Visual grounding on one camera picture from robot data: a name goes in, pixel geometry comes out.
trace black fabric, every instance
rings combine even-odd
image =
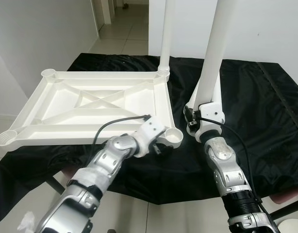
[[[186,133],[182,114],[202,63],[170,58],[168,90],[176,127],[184,134],[182,145],[177,149],[159,145],[162,155],[124,161],[109,190],[155,204],[218,196],[202,144]],[[156,71],[158,64],[159,58],[153,56],[83,53],[69,71]],[[224,60],[220,79],[225,124],[248,146],[257,193],[264,197],[298,187],[298,86],[278,64],[270,63]],[[240,142],[231,132],[223,130],[222,135],[247,176]],[[21,147],[7,153],[0,161],[0,220],[47,178],[69,165],[82,166],[89,151],[90,145],[65,145]]]

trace white cylinder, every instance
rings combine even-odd
[[[161,73],[165,73],[165,71],[167,73],[169,72],[169,54],[170,54],[170,46],[171,46],[172,21],[173,21],[174,11],[175,11],[175,0],[166,0],[161,57],[160,57],[160,64],[158,67],[158,74],[159,72]]]
[[[238,0],[218,0],[193,110],[211,102]]]

